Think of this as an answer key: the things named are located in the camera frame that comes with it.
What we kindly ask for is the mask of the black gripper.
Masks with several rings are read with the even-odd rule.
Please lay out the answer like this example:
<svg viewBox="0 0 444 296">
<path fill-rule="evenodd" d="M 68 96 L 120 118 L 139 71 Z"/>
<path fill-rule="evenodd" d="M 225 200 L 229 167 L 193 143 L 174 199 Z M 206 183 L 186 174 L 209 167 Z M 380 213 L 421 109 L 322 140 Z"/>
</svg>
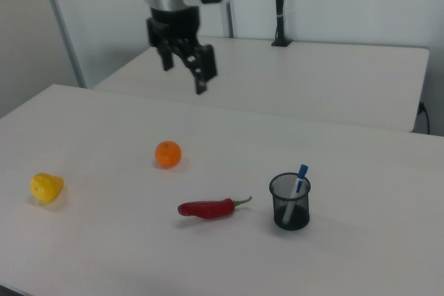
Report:
<svg viewBox="0 0 444 296">
<path fill-rule="evenodd" d="M 214 48 L 198 42 L 200 10 L 197 6 L 177 11 L 151 8 L 151 17 L 146 20 L 148 43 L 157 50 L 165 71 L 173 68 L 173 56 L 169 40 L 174 44 L 174 53 L 182 60 L 194 77 L 196 94 L 207 90 L 207 83 L 217 76 Z"/>
</svg>

